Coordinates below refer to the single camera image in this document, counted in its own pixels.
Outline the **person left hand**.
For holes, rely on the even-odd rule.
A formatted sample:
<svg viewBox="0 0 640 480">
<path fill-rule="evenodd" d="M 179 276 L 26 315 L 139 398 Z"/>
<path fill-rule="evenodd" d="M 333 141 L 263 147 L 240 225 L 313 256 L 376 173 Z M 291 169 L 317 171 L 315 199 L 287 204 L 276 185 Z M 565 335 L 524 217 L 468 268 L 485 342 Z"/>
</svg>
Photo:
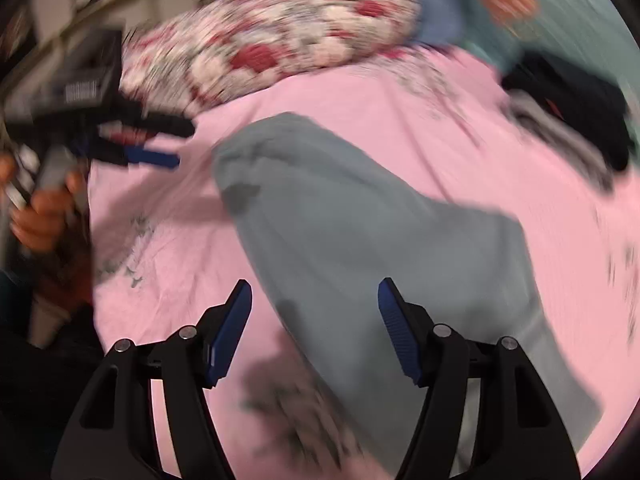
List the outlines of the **person left hand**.
<svg viewBox="0 0 640 480">
<path fill-rule="evenodd" d="M 35 255 L 50 254 L 59 244 L 90 245 L 87 216 L 79 210 L 78 198 L 86 195 L 87 167 L 70 170 L 58 188 L 40 188 L 30 203 L 12 212 L 10 230 Z"/>
</svg>

